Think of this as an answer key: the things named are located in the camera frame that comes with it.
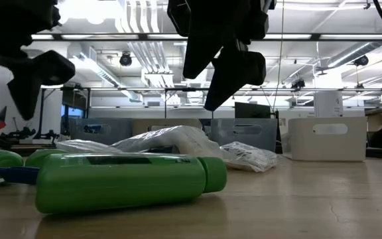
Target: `bin handle hole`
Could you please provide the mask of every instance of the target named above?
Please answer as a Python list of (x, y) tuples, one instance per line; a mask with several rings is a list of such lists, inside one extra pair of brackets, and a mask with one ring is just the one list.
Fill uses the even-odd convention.
[(262, 127), (253, 124), (237, 124), (233, 126), (233, 133), (236, 135), (259, 135), (262, 133)]
[(84, 133), (89, 134), (108, 134), (110, 133), (111, 127), (110, 125), (100, 125), (100, 124), (89, 124), (85, 125), (83, 128)]
[(343, 135), (348, 132), (348, 127), (344, 123), (323, 123), (314, 125), (312, 132), (316, 135)]

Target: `computer monitor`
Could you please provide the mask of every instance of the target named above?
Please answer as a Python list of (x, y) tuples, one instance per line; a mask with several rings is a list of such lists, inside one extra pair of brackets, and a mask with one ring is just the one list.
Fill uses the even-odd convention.
[(259, 104), (249, 104), (249, 103), (235, 103), (235, 118), (271, 118), (271, 107), (259, 105)]

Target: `plastic bag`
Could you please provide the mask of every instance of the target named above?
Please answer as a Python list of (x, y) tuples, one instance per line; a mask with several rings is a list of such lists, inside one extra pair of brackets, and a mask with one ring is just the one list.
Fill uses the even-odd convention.
[(111, 146), (123, 152), (140, 152), (173, 145), (179, 149), (180, 154), (222, 158), (219, 145), (210, 141), (201, 129), (190, 126), (175, 126), (142, 133)]
[(67, 140), (58, 142), (56, 144), (57, 149), (65, 150), (69, 153), (120, 153), (121, 151), (105, 145), (103, 143), (97, 143), (94, 141), (86, 140)]
[(265, 172), (278, 165), (283, 156), (269, 150), (258, 149), (240, 142), (228, 143), (221, 147), (224, 150), (225, 164), (234, 169)]

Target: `table surface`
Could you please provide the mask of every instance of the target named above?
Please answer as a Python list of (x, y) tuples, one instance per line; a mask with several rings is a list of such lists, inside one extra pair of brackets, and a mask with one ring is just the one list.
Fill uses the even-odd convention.
[(34, 187), (0, 187), (0, 238), (382, 238), (382, 160), (230, 171), (187, 203), (44, 216)]

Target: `security camera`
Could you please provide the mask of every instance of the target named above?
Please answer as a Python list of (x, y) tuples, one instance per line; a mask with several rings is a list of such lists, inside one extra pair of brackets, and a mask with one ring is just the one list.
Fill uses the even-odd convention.
[(366, 56), (362, 56), (358, 59), (356, 59), (353, 64), (356, 66), (366, 66), (369, 63), (369, 59)]
[(120, 62), (120, 65), (122, 66), (130, 66), (132, 64), (131, 53), (124, 52), (119, 62)]

